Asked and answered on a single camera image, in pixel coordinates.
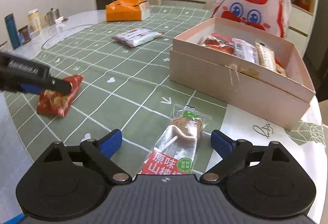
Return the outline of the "brown lollipop clear wrapper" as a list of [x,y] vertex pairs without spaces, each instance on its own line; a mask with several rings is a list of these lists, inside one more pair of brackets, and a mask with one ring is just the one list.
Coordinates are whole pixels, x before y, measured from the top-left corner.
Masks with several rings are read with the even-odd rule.
[[143,175],[186,175],[192,172],[204,129],[212,120],[189,105],[175,104],[170,122],[140,169]]

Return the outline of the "rice cracker bar packet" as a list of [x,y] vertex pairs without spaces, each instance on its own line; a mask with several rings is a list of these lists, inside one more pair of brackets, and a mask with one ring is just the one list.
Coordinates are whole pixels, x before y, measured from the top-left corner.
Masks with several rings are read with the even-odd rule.
[[258,51],[259,64],[271,71],[276,72],[276,62],[274,52],[264,43],[255,42]]

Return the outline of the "blue thermos bottle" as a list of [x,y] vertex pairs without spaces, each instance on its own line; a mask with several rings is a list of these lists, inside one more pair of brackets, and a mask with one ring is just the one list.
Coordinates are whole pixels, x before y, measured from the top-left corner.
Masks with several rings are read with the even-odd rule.
[[15,50],[20,47],[21,41],[18,36],[15,19],[13,14],[9,14],[5,17],[5,24],[7,28],[7,32],[12,44],[12,48]]

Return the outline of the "green checkered tablecloth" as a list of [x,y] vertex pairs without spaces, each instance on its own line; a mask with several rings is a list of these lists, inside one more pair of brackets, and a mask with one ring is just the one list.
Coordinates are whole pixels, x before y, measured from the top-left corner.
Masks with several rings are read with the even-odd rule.
[[16,185],[53,141],[79,145],[83,139],[98,139],[118,128],[123,144],[113,161],[133,174],[169,123],[173,107],[180,104],[211,117],[193,166],[196,175],[220,159],[210,145],[212,130],[255,145],[280,141],[314,181],[317,196],[309,216],[324,223],[327,156],[317,99],[289,131],[169,79],[173,38],[208,17],[205,10],[154,6],[141,25],[162,32],[162,37],[129,48],[114,42],[113,35],[140,23],[107,23],[104,11],[87,11],[44,28],[31,42],[13,50],[14,55],[45,63],[53,76],[82,74],[84,80],[65,118],[38,115],[37,96],[1,93],[1,222],[20,214]]

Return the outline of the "metal teapot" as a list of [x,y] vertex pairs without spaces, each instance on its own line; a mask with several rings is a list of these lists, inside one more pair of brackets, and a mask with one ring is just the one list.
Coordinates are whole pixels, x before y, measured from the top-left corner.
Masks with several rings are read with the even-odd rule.
[[56,20],[61,17],[59,9],[51,8],[44,16],[46,23],[52,26],[56,23]]

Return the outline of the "pink cardboard gift box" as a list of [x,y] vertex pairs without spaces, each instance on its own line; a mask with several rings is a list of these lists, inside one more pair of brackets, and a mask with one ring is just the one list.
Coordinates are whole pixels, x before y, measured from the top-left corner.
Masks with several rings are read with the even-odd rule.
[[[211,34],[266,43],[286,75],[201,44]],[[173,38],[170,80],[291,130],[315,97],[294,44],[265,31],[214,17]]]

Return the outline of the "white red snack packet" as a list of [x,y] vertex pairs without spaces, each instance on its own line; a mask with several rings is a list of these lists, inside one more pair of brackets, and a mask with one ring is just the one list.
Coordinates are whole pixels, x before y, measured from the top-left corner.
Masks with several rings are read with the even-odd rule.
[[146,44],[148,42],[154,41],[164,33],[146,29],[144,27],[139,27],[130,31],[125,31],[124,33],[117,34],[113,36],[113,40],[121,42],[131,48]]

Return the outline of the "orange tissue box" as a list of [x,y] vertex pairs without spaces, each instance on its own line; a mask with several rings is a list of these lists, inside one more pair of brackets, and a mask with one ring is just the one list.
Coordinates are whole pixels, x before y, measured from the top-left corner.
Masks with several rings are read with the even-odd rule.
[[106,21],[144,21],[151,16],[146,0],[117,0],[106,5]]

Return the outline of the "red white rabbit bag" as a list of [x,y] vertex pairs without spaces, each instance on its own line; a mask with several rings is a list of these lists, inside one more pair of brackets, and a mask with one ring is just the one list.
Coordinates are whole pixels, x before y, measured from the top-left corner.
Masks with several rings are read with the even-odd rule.
[[291,0],[218,0],[212,17],[236,21],[285,38],[290,14]]

